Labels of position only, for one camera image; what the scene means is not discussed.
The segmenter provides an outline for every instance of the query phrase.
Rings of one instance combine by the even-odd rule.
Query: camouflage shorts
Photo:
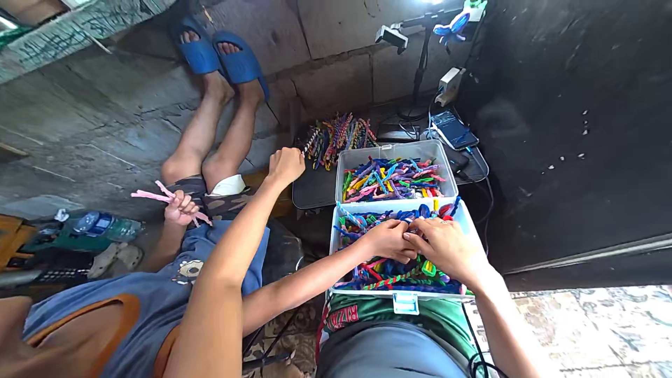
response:
[[[254,190],[246,186],[242,192],[228,196],[208,196],[208,188],[203,175],[193,175],[178,180],[167,187],[171,192],[183,190],[185,194],[192,196],[192,201],[200,206],[201,211],[214,221],[231,221],[245,207]]]

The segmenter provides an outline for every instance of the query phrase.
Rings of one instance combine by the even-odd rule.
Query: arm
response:
[[[170,202],[163,212],[163,228],[161,238],[155,246],[154,253],[142,261],[140,270],[144,272],[158,272],[170,264],[182,245],[182,238],[187,231],[187,225],[192,221],[192,215],[198,213],[199,207],[186,196],[184,191],[175,192],[173,202]]]
[[[242,369],[241,285],[280,192],[304,170],[297,149],[271,156],[269,175],[213,249],[182,319],[166,377],[239,377]]]
[[[401,237],[407,228],[406,222],[385,221],[351,246],[251,293],[243,299],[243,335],[324,293],[355,266],[373,256],[394,258],[403,263],[415,258],[415,251],[403,249],[409,246]]]
[[[493,360],[509,377],[554,376],[547,356],[518,313],[504,279],[488,263],[480,245],[472,245],[460,225],[441,219],[416,219],[411,227],[419,234],[405,233],[404,239],[446,274],[464,283],[476,295]]]

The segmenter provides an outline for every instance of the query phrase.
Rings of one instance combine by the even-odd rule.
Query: blue slide sandal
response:
[[[221,42],[234,44],[241,50],[233,54],[219,54],[217,44]],[[222,60],[226,71],[225,77],[229,83],[240,84],[258,79],[263,89],[264,100],[268,101],[268,84],[263,78],[259,61],[252,52],[252,48],[242,38],[233,33],[219,31],[212,37],[212,47]]]
[[[200,39],[181,43],[180,34],[189,31],[198,34]],[[192,16],[184,17],[173,23],[170,27],[170,36],[195,74],[201,75],[219,70],[224,75],[217,51],[213,48],[208,33]]]

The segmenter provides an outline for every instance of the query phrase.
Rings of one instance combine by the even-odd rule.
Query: blue pipe cleaner figure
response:
[[[434,26],[434,34],[441,36],[439,43],[448,49],[448,42],[450,40],[455,40],[457,42],[463,42],[466,38],[460,34],[464,29],[467,22],[469,22],[469,9],[465,9],[462,13],[455,16],[455,18],[448,25],[436,25]]]

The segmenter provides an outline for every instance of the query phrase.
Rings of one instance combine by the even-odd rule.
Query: knee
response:
[[[166,185],[174,184],[176,181],[188,176],[183,174],[184,168],[182,165],[182,163],[172,157],[163,162],[163,165],[161,165],[161,178]]]
[[[238,167],[234,167],[230,161],[219,159],[217,154],[207,158],[203,162],[201,170],[203,171],[203,176],[205,176],[206,181],[208,178],[217,178],[217,180],[221,180],[238,173]]]

